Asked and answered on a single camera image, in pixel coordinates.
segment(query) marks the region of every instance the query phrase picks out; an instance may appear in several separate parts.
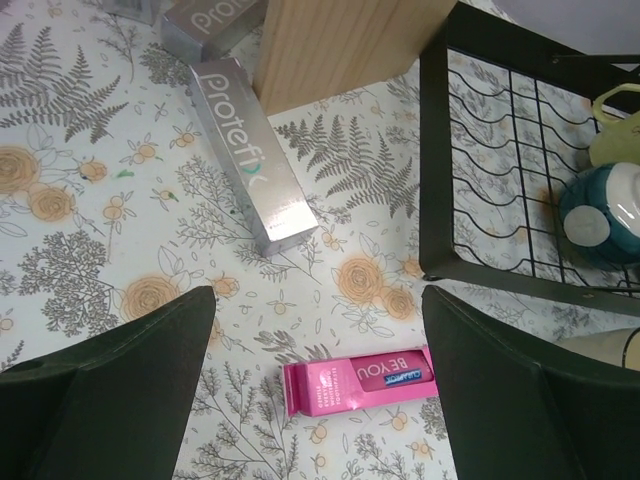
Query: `tablecloth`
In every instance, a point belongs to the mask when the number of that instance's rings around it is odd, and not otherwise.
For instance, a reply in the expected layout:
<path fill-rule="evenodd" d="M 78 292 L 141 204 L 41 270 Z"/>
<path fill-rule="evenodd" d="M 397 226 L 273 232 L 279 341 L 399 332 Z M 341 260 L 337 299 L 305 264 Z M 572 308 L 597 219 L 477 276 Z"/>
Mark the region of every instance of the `tablecloth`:
<path fill-rule="evenodd" d="M 0 10 L 0 370 L 211 285 L 217 314 L 174 479 L 456 478 L 437 398 L 288 419 L 279 382 L 284 363 L 424 342 L 418 63 L 270 117 L 320 228 L 265 259 L 159 22 L 108 15 L 100 0 Z M 249 72 L 260 35 L 232 51 Z M 345 152 L 385 166 L 383 194 L 341 182 Z M 633 324 L 441 285 L 549 340 Z"/>

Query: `pink box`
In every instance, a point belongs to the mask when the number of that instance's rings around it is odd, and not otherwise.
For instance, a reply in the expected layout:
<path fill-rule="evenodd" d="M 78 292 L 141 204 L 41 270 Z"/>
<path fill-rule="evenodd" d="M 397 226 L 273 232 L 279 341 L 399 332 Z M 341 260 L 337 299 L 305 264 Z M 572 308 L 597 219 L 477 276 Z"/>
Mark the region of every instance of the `pink box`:
<path fill-rule="evenodd" d="M 316 417 L 438 395 L 426 347 L 282 369 L 289 416 Z"/>

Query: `wire rack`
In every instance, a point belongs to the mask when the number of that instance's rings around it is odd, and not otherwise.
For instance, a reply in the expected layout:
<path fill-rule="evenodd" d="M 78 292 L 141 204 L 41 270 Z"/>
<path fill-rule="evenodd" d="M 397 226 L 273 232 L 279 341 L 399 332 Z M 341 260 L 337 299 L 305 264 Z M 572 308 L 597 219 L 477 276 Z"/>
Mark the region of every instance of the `wire rack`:
<path fill-rule="evenodd" d="M 473 30 L 465 28 L 469 22 Z M 590 91 L 592 85 L 585 89 L 581 79 L 554 70 L 553 55 L 566 53 L 567 47 L 509 24 L 504 26 L 509 42 L 524 44 L 521 48 L 533 57 L 525 68 L 518 65 L 520 57 L 504 61 L 517 50 L 505 53 L 488 45 L 489 55 L 502 55 L 498 62 L 450 48 L 455 31 L 482 34 L 478 22 L 487 23 L 492 34 L 495 22 L 505 23 L 466 5 L 456 7 L 448 28 L 422 56 L 423 270 L 432 280 L 454 278 L 640 315 L 637 272 L 605 272 L 584 263 L 568 244 L 557 212 L 562 191 L 589 168 L 588 146 L 600 128 L 589 98 L 633 73 L 602 63 L 608 87 L 600 79 L 593 83 L 601 90 Z M 523 39 L 513 38 L 513 32 Z M 533 55 L 527 38 L 537 42 Z M 544 62 L 537 63 L 536 53 Z M 542 63 L 550 74 L 541 71 Z M 592 76 L 599 72 L 589 67 Z M 624 100 L 619 106 L 634 108 Z"/>

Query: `yellow cup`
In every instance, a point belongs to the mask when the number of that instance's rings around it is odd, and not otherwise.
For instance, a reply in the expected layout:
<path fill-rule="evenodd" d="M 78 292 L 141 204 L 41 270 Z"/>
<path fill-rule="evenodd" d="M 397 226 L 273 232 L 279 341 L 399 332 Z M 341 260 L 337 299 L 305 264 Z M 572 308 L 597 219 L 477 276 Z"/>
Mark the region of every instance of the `yellow cup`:
<path fill-rule="evenodd" d="M 593 102 L 593 116 L 602 124 L 602 131 L 589 147 L 589 157 L 594 167 L 619 162 L 640 165 L 640 112 L 621 119 L 602 111 L 604 102 L 619 92 L 640 93 L 640 85 L 622 84 Z"/>

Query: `blue ceramic bowl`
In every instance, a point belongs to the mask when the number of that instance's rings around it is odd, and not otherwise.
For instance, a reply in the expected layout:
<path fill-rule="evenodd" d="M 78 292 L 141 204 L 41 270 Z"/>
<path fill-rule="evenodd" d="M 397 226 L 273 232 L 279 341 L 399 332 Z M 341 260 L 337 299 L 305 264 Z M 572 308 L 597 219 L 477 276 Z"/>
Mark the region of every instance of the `blue ceramic bowl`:
<path fill-rule="evenodd" d="M 567 239 L 591 265 L 640 266 L 640 165 L 616 163 L 582 172 L 558 207 Z"/>

